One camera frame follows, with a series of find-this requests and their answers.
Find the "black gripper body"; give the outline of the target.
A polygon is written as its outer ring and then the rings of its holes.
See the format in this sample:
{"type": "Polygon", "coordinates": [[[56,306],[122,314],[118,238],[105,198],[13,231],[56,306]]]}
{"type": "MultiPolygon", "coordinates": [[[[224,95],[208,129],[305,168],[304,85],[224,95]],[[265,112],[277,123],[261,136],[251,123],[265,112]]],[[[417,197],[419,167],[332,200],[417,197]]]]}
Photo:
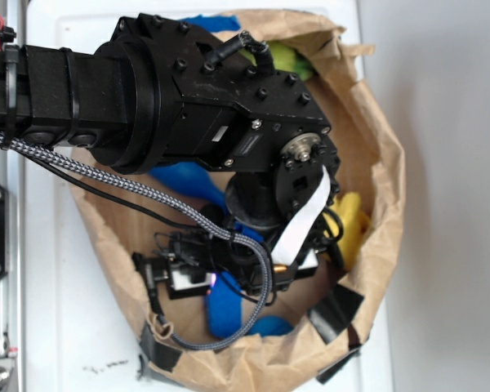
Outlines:
{"type": "MultiPolygon", "coordinates": [[[[319,266],[318,256],[325,255],[339,267],[343,266],[343,257],[338,241],[343,235],[343,224],[329,207],[318,217],[306,237],[296,259],[284,265],[277,261],[270,262],[274,282],[274,292],[286,291],[297,279],[309,278],[319,266]]],[[[147,257],[133,253],[132,260],[138,273],[145,281],[148,291],[153,291],[160,283],[167,289],[167,266],[172,262],[183,261],[206,270],[208,273],[230,273],[240,287],[237,292],[242,298],[256,301],[261,293],[261,266],[256,255],[248,247],[230,243],[209,234],[194,226],[185,231],[173,231],[164,237],[168,240],[164,247],[156,233],[154,239],[158,250],[155,256],[147,257]]]]}

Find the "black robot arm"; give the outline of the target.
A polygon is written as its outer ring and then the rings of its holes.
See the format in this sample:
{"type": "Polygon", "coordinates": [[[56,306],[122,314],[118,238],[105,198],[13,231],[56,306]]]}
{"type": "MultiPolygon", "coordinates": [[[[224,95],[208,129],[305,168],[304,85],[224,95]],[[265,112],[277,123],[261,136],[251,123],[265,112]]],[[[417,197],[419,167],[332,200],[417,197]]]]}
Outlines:
{"type": "Polygon", "coordinates": [[[221,41],[140,15],[92,55],[0,49],[0,148],[78,173],[54,148],[84,148],[119,174],[207,200],[206,219],[178,225],[160,255],[173,296],[212,272],[267,296],[337,250],[325,223],[340,163],[330,129],[299,76],[246,31],[221,41]]]}

